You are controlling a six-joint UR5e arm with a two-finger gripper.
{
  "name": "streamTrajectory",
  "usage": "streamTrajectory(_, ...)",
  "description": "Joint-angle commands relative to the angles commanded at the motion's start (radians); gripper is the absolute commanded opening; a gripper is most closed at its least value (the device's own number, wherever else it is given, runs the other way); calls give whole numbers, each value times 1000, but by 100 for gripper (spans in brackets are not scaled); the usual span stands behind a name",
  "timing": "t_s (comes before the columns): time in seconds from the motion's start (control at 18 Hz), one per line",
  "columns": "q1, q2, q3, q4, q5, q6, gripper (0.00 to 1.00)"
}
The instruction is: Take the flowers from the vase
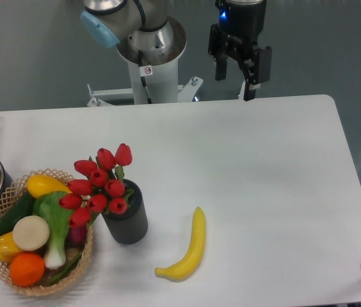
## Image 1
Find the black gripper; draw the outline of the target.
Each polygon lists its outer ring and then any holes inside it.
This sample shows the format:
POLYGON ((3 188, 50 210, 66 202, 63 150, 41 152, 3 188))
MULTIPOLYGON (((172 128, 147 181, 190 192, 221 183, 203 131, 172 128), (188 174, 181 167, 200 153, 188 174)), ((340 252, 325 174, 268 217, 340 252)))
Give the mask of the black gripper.
POLYGON ((257 88, 271 77, 272 48, 257 47, 257 39, 263 30, 266 13, 265 1, 216 1, 220 11, 217 24, 210 28, 208 54, 215 62, 215 80, 227 76, 227 58, 239 59, 238 65, 244 76, 245 101, 253 100, 257 88))

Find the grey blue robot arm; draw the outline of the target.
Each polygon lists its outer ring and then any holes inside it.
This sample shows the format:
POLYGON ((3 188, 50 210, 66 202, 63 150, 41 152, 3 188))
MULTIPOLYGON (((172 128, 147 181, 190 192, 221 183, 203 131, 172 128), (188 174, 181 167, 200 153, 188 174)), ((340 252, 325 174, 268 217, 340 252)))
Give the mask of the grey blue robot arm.
MULTIPOLYGON (((264 27, 266 1, 216 1, 218 22, 211 25, 208 53, 215 62, 215 79, 227 76, 227 60, 237 62, 244 82, 240 97, 255 98, 270 79, 271 47, 257 39, 264 27)), ((81 22, 105 48, 116 47, 129 68, 135 104, 193 100, 202 80, 178 85, 178 60, 186 44, 182 25, 168 14, 167 1, 85 1, 81 22)))

